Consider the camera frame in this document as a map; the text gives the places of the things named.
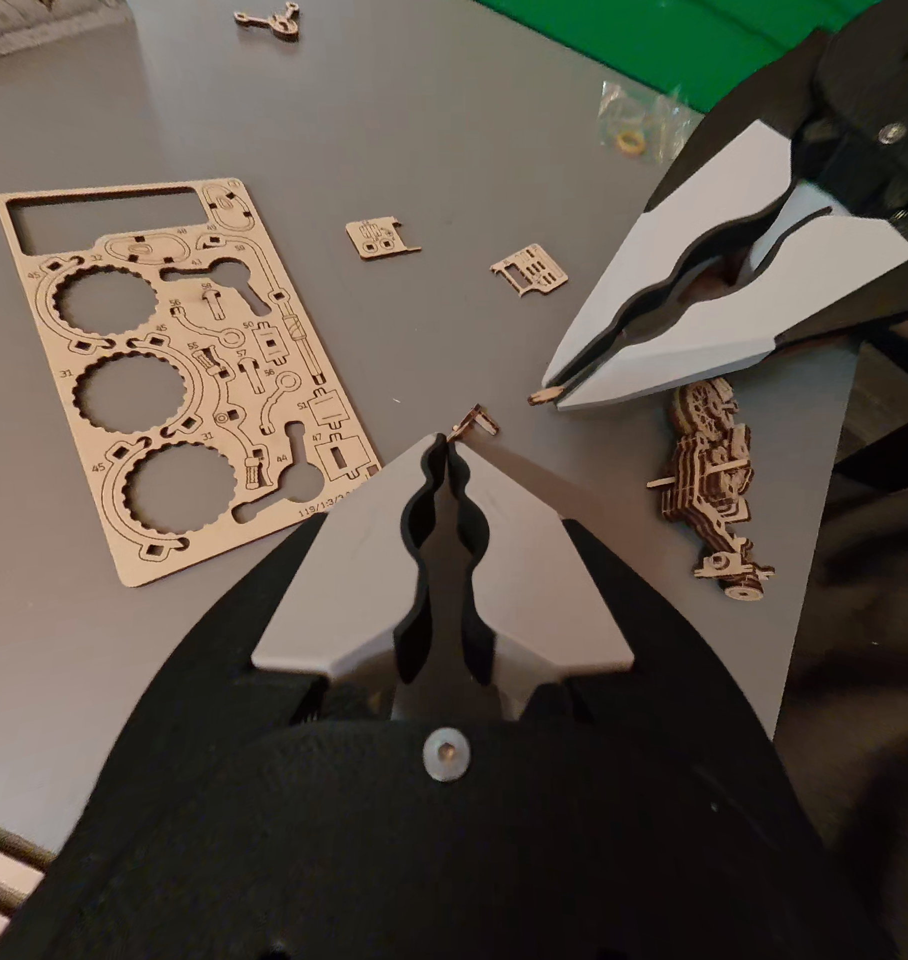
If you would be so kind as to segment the person's dark clothing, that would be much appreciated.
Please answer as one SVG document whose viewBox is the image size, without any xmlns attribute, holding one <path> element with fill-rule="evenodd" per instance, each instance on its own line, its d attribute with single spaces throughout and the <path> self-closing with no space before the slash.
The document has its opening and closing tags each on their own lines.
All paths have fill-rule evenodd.
<svg viewBox="0 0 908 960">
<path fill-rule="evenodd" d="M 908 321 L 868 342 L 908 376 Z M 908 422 L 834 466 L 774 744 L 889 954 L 908 958 Z"/>
</svg>

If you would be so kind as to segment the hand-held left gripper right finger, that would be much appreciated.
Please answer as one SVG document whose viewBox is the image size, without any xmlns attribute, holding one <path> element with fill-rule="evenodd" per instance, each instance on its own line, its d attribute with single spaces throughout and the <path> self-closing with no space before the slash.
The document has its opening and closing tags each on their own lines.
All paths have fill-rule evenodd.
<svg viewBox="0 0 908 960">
<path fill-rule="evenodd" d="M 634 652 L 556 510 L 459 441 L 451 489 L 469 555 L 464 661 L 503 713 L 520 719 L 545 685 L 630 671 Z"/>
</svg>

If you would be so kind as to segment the clear plastic bag with rings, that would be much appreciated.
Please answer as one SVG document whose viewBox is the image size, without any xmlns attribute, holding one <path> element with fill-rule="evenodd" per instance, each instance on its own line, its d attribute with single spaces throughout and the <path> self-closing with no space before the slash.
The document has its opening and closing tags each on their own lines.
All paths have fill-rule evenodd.
<svg viewBox="0 0 908 960">
<path fill-rule="evenodd" d="M 664 93 L 630 78 L 608 78 L 596 134 L 601 145 L 628 159 L 667 166 L 679 157 L 702 119 L 679 87 Z"/>
</svg>

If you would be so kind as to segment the grey desk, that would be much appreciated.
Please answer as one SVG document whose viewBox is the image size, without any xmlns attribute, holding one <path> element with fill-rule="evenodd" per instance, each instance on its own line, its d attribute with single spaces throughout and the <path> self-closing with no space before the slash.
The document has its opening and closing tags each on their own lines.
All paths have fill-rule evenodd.
<svg viewBox="0 0 908 960">
<path fill-rule="evenodd" d="M 667 597 L 772 735 L 854 348 L 732 378 L 746 530 L 776 575 L 756 603 L 696 581 L 696 541 L 644 487 L 664 402 L 526 403 L 661 174 L 600 144 L 608 72 L 470 2 L 301 2 L 293 43 L 232 21 L 277 6 L 131 2 L 133 23 L 0 58 L 0 194 L 238 177 L 379 457 L 483 403 L 500 434 L 472 446 Z M 422 250 L 362 260 L 345 225 L 385 216 Z M 531 243 L 568 274 L 551 294 L 490 271 Z M 119 582 L 0 224 L 0 827 L 64 843 L 148 682 L 282 539 Z"/>
</svg>

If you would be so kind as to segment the assembled wooden puzzle model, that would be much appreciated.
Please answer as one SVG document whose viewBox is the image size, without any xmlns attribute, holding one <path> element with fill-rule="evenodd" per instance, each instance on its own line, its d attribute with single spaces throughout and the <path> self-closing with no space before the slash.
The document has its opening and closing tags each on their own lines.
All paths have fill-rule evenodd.
<svg viewBox="0 0 908 960">
<path fill-rule="evenodd" d="M 751 519 L 746 495 L 755 471 L 751 431 L 738 420 L 734 389 L 723 376 L 680 386 L 668 412 L 674 451 L 667 474 L 647 488 L 660 492 L 664 521 L 697 535 L 702 550 L 692 575 L 715 582 L 730 599 L 759 601 L 775 570 L 758 563 L 752 541 L 736 531 Z"/>
</svg>

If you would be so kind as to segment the square wooden puzzle piece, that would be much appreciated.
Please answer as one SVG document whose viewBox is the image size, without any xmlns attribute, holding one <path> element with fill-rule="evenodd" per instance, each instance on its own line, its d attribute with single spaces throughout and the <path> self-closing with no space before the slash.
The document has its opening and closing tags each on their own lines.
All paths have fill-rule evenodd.
<svg viewBox="0 0 908 960">
<path fill-rule="evenodd" d="M 547 296 L 569 281 L 566 271 L 539 243 L 522 246 L 491 264 L 489 270 L 505 279 L 519 297 L 531 293 Z"/>
<path fill-rule="evenodd" d="M 364 261 L 391 258 L 420 252 L 422 246 L 409 246 L 400 235 L 402 223 L 394 216 L 348 222 L 345 233 Z"/>
</svg>

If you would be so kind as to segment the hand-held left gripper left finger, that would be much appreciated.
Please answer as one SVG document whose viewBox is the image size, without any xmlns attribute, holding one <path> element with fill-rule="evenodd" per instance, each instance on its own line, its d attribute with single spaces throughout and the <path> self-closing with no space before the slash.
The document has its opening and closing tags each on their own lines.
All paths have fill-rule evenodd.
<svg viewBox="0 0 908 960">
<path fill-rule="evenodd" d="M 448 440 L 417 441 L 328 510 L 251 653 L 259 679 L 364 694 L 403 719 L 398 690 L 431 653 L 435 616 L 423 548 L 437 523 Z"/>
</svg>

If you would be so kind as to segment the white paper with drawing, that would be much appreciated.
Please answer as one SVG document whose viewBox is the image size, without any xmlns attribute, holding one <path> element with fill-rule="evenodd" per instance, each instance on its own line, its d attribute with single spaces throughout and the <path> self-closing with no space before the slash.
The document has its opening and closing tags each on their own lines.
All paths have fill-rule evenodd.
<svg viewBox="0 0 908 960">
<path fill-rule="evenodd" d="M 127 1 L 0 1 L 0 58 L 133 20 Z"/>
</svg>

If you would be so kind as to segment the small angled wooden puzzle piece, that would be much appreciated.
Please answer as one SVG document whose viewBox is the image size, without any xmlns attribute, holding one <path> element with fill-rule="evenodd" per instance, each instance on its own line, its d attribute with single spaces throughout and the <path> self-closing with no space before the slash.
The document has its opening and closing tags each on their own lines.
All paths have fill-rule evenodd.
<svg viewBox="0 0 908 960">
<path fill-rule="evenodd" d="M 486 408 L 477 403 L 452 427 L 447 435 L 447 442 L 460 441 L 472 428 L 479 428 L 489 436 L 495 437 L 500 432 L 500 426 L 493 419 Z"/>
</svg>

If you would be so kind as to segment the green plastic bin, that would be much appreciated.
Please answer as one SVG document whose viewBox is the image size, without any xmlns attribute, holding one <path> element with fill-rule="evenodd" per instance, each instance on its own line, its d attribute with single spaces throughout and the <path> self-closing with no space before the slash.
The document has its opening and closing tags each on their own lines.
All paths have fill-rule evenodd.
<svg viewBox="0 0 908 960">
<path fill-rule="evenodd" d="M 706 113 L 816 30 L 873 1 L 483 1 L 548 40 Z"/>
</svg>

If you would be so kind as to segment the wooden puzzle sheet with cutouts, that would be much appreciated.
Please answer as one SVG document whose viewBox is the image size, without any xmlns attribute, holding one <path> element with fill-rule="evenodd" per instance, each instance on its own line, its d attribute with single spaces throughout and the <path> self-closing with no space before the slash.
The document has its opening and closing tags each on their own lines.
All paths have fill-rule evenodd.
<svg viewBox="0 0 908 960">
<path fill-rule="evenodd" d="M 188 194 L 196 224 L 138 227 L 90 246 L 29 253 L 27 205 Z M 307 521 L 382 468 L 270 234 L 236 177 L 0 194 L 0 221 L 57 385 L 120 582 L 136 588 Z M 119 332 L 83 330 L 64 294 L 95 275 L 146 284 L 151 314 Z M 80 390 L 107 363 L 141 357 L 176 372 L 183 399 L 159 425 L 94 423 Z M 234 476 L 224 513 L 162 532 L 136 517 L 133 477 L 175 449 L 216 452 Z"/>
</svg>

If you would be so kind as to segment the key-shaped wooden puzzle piece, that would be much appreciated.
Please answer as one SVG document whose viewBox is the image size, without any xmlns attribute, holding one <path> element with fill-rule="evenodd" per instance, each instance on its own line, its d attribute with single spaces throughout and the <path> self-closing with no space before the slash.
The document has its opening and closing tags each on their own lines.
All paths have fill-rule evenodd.
<svg viewBox="0 0 908 960">
<path fill-rule="evenodd" d="M 268 16 L 255 16 L 244 11 L 233 13 L 234 23 L 244 30 L 265 30 L 281 42 L 296 42 L 301 35 L 301 8 L 298 2 L 288 1 L 282 10 Z"/>
</svg>

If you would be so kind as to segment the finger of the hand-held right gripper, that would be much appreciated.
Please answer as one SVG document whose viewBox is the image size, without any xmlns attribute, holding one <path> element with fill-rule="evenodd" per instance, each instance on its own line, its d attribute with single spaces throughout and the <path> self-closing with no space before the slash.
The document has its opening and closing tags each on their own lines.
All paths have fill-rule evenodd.
<svg viewBox="0 0 908 960">
<path fill-rule="evenodd" d="M 776 337 L 908 263 L 887 221 L 813 211 L 783 234 L 746 285 L 695 302 L 664 332 L 625 345 L 556 397 L 563 411 L 625 402 L 754 366 Z"/>
<path fill-rule="evenodd" d="M 725 232 L 776 215 L 793 185 L 791 152 L 788 137 L 756 120 L 644 211 L 561 339 L 542 387 L 566 384 L 628 324 L 663 306 L 682 275 L 717 256 Z"/>
</svg>

